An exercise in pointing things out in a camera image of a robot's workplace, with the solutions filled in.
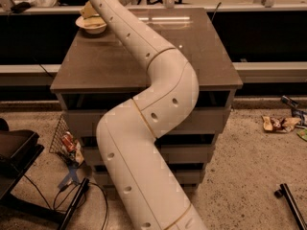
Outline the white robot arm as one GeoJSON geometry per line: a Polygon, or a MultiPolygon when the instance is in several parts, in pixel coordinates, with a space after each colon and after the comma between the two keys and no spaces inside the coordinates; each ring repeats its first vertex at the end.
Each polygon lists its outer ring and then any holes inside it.
{"type": "Polygon", "coordinates": [[[196,72],[172,43],[131,13],[133,0],[89,0],[150,78],[97,125],[100,154],[135,230],[207,230],[154,142],[182,123],[199,96],[196,72]]]}

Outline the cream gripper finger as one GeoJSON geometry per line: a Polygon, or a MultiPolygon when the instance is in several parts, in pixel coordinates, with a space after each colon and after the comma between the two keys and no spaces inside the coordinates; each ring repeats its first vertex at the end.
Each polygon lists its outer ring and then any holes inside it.
{"type": "Polygon", "coordinates": [[[87,1],[85,5],[80,9],[81,16],[86,19],[92,16],[97,15],[98,13],[95,11],[95,9],[92,7],[91,3],[87,1]]]}

